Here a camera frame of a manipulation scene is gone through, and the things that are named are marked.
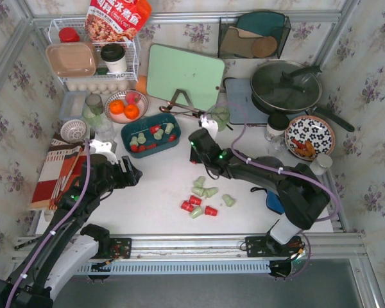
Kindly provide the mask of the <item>clear plastic cup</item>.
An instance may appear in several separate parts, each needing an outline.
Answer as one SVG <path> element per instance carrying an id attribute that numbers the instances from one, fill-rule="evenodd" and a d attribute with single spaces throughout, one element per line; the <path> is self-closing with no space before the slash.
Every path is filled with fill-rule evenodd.
<path id="1" fill-rule="evenodd" d="M 113 122 L 104 119 L 95 127 L 97 140 L 101 142 L 112 142 L 116 137 Z"/>

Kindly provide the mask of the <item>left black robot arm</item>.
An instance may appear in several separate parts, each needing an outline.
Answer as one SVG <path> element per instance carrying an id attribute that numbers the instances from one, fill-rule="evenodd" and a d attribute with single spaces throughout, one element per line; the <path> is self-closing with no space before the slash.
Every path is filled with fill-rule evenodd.
<path id="1" fill-rule="evenodd" d="M 52 307 L 80 266 L 109 251 L 109 231 L 86 224 L 103 195 L 133 187 L 141 176 L 127 156 L 116 163 L 102 154 L 86 158 L 38 243 L 7 279 L 0 279 L 0 307 Z"/>

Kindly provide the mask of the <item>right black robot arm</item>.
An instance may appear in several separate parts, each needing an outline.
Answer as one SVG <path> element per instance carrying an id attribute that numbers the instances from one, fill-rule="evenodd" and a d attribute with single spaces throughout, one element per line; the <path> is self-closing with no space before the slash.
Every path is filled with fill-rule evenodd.
<path id="1" fill-rule="evenodd" d="M 213 175 L 250 182 L 278 196 L 284 213 L 265 236 L 266 247 L 275 255 L 299 232 L 310 229 L 330 201 L 339 203 L 306 164 L 288 167 L 275 157 L 254 160 L 233 147 L 222 149 L 204 128 L 190 134 L 189 142 Z"/>

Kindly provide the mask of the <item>teal storage basket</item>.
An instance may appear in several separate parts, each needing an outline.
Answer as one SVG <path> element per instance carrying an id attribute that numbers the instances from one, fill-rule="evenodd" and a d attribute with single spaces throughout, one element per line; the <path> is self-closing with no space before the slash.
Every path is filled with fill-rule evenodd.
<path id="1" fill-rule="evenodd" d="M 139 133 L 145 135 L 145 144 L 137 142 Z M 172 134 L 177 135 L 177 140 L 168 142 L 169 136 Z M 179 143 L 180 137 L 180 126 L 171 114 L 157 114 L 145 117 L 126 124 L 121 129 L 121 139 L 124 148 L 133 158 L 144 158 L 175 147 Z M 132 144 L 140 146 L 140 152 L 133 153 L 130 149 Z"/>

